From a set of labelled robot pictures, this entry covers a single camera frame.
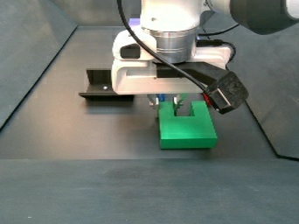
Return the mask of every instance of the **gray table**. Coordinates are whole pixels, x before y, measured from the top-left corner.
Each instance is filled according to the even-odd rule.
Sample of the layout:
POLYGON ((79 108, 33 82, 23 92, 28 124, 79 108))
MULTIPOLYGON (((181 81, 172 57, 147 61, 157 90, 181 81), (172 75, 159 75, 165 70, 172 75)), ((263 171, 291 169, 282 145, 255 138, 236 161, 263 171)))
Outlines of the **gray table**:
POLYGON ((0 133, 1 223, 298 223, 299 166, 243 106, 211 111, 219 144, 160 150, 155 113, 85 101, 120 28, 79 28, 0 133))

